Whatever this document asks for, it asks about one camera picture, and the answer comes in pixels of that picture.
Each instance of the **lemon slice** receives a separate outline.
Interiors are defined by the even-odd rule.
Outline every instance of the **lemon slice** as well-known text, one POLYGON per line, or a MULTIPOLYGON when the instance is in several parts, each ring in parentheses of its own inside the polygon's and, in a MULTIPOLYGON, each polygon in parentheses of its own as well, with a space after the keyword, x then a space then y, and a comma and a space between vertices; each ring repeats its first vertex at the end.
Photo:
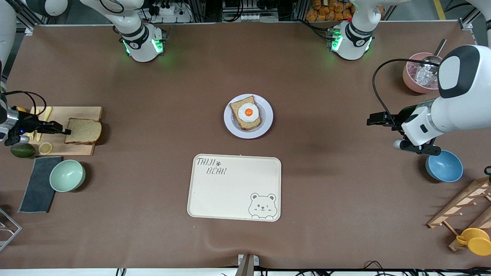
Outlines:
POLYGON ((48 153, 53 151, 53 144, 51 144, 50 142, 44 142, 39 145, 38 150, 40 155, 47 155, 48 153))

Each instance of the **toast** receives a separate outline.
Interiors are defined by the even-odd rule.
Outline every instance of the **toast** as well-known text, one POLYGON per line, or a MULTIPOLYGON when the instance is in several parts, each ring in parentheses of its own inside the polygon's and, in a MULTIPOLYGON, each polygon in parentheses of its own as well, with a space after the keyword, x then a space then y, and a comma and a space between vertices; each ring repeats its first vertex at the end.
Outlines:
POLYGON ((236 101, 230 104, 230 108, 232 109, 232 112, 234 114, 235 120, 239 124, 239 127, 243 130, 252 130, 257 128, 261 124, 261 114, 259 114, 259 117, 252 123, 245 122, 239 118, 239 108, 246 103, 251 103, 251 104, 256 104, 254 102, 254 97, 250 96, 245 99, 242 99, 240 101, 236 101))
POLYGON ((65 137, 65 144, 92 145, 101 136, 102 124, 90 119, 69 118, 67 129, 72 133, 65 137))

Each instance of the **table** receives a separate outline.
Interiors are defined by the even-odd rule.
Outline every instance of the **table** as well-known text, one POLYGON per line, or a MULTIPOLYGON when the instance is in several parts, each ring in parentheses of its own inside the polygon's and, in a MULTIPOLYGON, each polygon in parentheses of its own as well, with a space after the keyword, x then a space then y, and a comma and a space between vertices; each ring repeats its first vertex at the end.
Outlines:
MULTIPOLYGON (((51 106, 102 106, 104 139, 78 193, 57 193, 47 214, 17 214, 32 160, 0 147, 0 202, 23 227, 0 255, 2 268, 223 267, 237 254, 270 268, 454 268, 486 265, 451 252, 444 227, 425 224, 489 165, 489 130, 437 139, 465 167, 454 184, 424 172, 425 157, 397 151, 400 136, 366 126, 382 111, 371 77, 382 62, 472 44, 457 22, 388 23, 360 60, 327 52, 302 24, 174 26, 165 56, 137 63, 111 27, 36 27, 8 79, 9 90, 42 94, 51 106), (256 93, 275 112, 264 137, 242 140, 223 122, 233 97, 256 93), (191 165, 200 153, 273 156, 282 161, 277 222, 192 218, 191 165)), ((381 70, 377 86, 393 112, 433 95, 402 81, 403 64, 381 70)), ((11 96, 13 105, 28 99, 11 96)), ((464 228, 487 205, 451 218, 464 228)))

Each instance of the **bear face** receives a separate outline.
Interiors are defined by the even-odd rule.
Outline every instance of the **bear face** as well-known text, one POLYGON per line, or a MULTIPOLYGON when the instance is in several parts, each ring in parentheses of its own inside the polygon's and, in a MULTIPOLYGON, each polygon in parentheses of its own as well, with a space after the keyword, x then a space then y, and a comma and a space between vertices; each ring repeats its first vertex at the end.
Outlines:
POLYGON ((278 213, 274 203, 276 201, 276 195, 271 193, 268 196, 260 196, 257 193, 253 193, 251 194, 250 199, 249 214, 253 218, 273 219, 278 213))

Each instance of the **gray floor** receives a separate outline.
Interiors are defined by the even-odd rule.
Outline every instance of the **gray floor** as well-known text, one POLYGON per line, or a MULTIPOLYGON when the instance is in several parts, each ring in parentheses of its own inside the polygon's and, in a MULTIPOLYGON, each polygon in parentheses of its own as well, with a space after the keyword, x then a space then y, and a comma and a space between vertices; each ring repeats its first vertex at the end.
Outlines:
MULTIPOLYGON (((449 4, 450 7, 464 0, 440 0, 441 6, 445 9, 449 4)), ((458 19, 464 17, 472 10, 472 6, 462 6, 445 12, 446 19, 458 19)), ((391 21, 414 21, 414 20, 438 20, 435 4, 433 0, 412 0, 410 2, 397 6, 389 18, 391 21)), ((79 0, 73 0, 68 10, 56 20, 56 24, 69 25, 90 25, 90 24, 110 24, 104 16, 97 11, 85 6, 79 0)), ((486 34, 486 21, 484 16, 479 16, 473 23, 473 32, 479 45, 488 45, 486 34)), ((22 41, 22 34, 16 36, 15 45, 12 53, 5 66, 5 73, 8 76, 10 68, 15 59, 15 55, 22 41)))

